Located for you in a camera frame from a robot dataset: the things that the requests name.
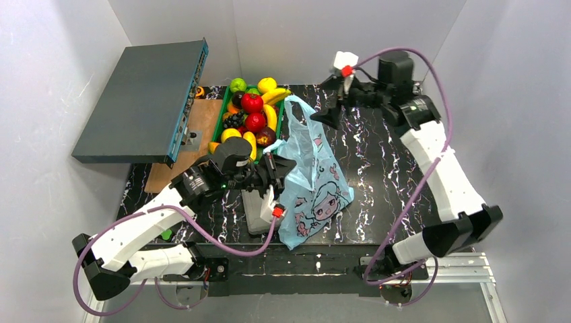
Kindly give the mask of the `dark red fake apple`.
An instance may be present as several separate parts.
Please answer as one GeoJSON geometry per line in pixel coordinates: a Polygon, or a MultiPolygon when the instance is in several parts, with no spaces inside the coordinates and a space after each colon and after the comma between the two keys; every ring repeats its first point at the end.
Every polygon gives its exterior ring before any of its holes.
{"type": "Polygon", "coordinates": [[[256,135],[256,142],[259,147],[268,147],[277,140],[275,131],[270,127],[264,127],[256,135]]]}

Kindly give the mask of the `light blue plastic bag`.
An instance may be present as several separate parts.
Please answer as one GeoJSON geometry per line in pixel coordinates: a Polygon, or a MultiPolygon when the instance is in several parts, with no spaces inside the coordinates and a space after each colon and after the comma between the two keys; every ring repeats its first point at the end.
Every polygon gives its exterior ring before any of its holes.
{"type": "Polygon", "coordinates": [[[278,139],[263,151],[274,158],[294,160],[285,177],[285,188],[276,196],[286,208],[278,229],[280,242],[293,250],[320,232],[354,200],[339,162],[329,145],[323,124],[310,119],[316,110],[298,96],[284,101],[288,137],[278,139]]]}

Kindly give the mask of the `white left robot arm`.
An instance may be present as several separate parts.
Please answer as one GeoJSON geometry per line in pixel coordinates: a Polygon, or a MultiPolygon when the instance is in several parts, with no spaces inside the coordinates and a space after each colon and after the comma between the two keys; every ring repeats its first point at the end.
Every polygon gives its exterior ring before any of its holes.
{"type": "Polygon", "coordinates": [[[246,139],[232,137],[212,154],[199,157],[138,212],[123,217],[102,232],[80,234],[73,241],[78,256],[75,274],[84,273],[99,301],[122,293],[133,282],[166,275],[196,275],[205,278],[213,270],[188,243],[149,250],[147,244],[172,226],[186,221],[217,247],[222,243],[195,221],[195,215],[212,205],[228,190],[256,191],[258,218],[272,236],[286,208],[278,203],[286,176],[296,167],[292,159],[270,152],[255,159],[256,147],[246,139]]]}

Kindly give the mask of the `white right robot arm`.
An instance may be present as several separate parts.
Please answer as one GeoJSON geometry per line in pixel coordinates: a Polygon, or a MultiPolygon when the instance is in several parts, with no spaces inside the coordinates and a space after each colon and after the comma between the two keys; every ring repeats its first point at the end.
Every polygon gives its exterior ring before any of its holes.
{"type": "Polygon", "coordinates": [[[431,190],[440,223],[394,244],[385,240],[371,263],[387,268],[468,248],[488,237],[503,218],[501,208],[488,205],[471,185],[450,147],[452,118],[441,117],[434,101],[418,91],[413,55],[406,48],[383,50],[376,56],[377,78],[362,83],[355,75],[361,67],[358,56],[337,52],[330,76],[323,82],[325,88],[336,91],[336,103],[311,116],[337,129],[344,108],[378,108],[421,169],[420,186],[431,190]]]}

